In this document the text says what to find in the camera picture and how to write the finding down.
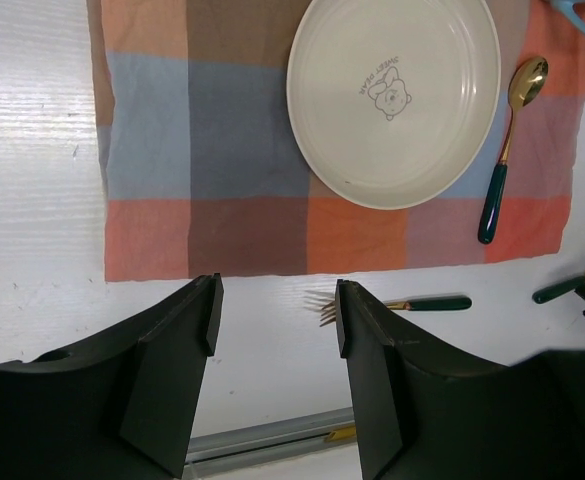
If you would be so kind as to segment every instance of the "white plate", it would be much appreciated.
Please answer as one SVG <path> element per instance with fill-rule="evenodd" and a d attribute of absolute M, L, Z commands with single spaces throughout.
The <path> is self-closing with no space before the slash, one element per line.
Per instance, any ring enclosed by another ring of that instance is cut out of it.
<path fill-rule="evenodd" d="M 314 0 L 290 55 L 288 109 L 327 186 L 366 207 L 407 208 L 470 166 L 500 81 L 484 0 Z"/>

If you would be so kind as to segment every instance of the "spoon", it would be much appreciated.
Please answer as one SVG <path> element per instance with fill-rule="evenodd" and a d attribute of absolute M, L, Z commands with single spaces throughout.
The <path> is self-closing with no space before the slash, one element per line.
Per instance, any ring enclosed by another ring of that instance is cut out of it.
<path fill-rule="evenodd" d="M 483 207 L 479 225 L 479 242 L 486 245 L 492 243 L 496 234 L 496 225 L 499 220 L 503 191 L 505 190 L 505 179 L 508 174 L 508 158 L 510 156 L 510 147 L 512 146 L 516 116 L 523 107 L 537 97 L 548 78 L 548 70 L 548 61 L 545 58 L 534 57 L 519 67 L 510 83 L 508 92 L 508 102 L 512 109 L 510 128 L 508 128 L 508 134 L 505 137 L 505 144 L 503 145 L 499 162 L 492 173 L 492 180 L 490 181 L 490 188 L 485 199 L 485 206 Z"/>

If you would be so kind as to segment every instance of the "checkered placemat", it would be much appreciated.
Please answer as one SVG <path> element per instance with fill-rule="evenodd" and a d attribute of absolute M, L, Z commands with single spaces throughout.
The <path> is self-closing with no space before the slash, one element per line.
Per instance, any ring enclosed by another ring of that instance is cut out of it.
<path fill-rule="evenodd" d="M 500 262 L 559 250 L 585 101 L 585 37 L 542 0 L 489 0 L 503 85 L 466 174 L 415 208 L 338 198 L 292 134 L 286 64 L 310 0 L 88 0 L 109 281 Z M 582 12 L 585 17 L 585 5 Z M 495 242 L 477 230 L 516 65 L 550 78 L 517 125 Z"/>

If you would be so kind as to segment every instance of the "orange fabric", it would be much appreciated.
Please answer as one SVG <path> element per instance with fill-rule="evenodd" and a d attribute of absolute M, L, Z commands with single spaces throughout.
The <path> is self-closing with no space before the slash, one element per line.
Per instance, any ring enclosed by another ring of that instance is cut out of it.
<path fill-rule="evenodd" d="M 585 4 L 576 11 L 585 20 Z M 585 96 L 585 35 L 544 0 L 532 0 L 530 26 L 520 63 L 543 55 L 550 76 L 543 95 Z"/>
<path fill-rule="evenodd" d="M 499 229 L 486 248 L 488 263 L 556 253 L 570 216 L 569 196 L 548 199 L 505 198 Z"/>
<path fill-rule="evenodd" d="M 102 0 L 105 46 L 119 53 L 187 58 L 186 0 Z"/>
<path fill-rule="evenodd" d="M 407 268 L 485 263 L 477 241 L 482 198 L 435 198 L 408 209 Z"/>
<path fill-rule="evenodd" d="M 340 198 L 310 198 L 307 273 L 406 266 L 407 210 L 385 212 Z"/>
<path fill-rule="evenodd" d="M 189 200 L 110 200 L 105 226 L 105 278 L 188 278 Z"/>

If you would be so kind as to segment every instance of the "white table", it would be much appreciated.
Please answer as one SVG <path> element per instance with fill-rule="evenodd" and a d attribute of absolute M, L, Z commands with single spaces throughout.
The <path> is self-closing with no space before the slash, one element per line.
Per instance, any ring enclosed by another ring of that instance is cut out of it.
<path fill-rule="evenodd" d="M 160 301 L 185 282 L 103 282 L 84 0 L 0 0 L 0 362 L 29 361 Z M 409 318 L 486 358 L 585 348 L 584 302 L 536 306 L 531 293 L 585 267 L 585 114 L 561 253 L 501 265 L 357 274 L 381 298 L 464 292 L 469 312 Z M 336 276 L 225 279 L 217 356 L 194 436 L 350 405 L 333 328 L 303 308 Z"/>

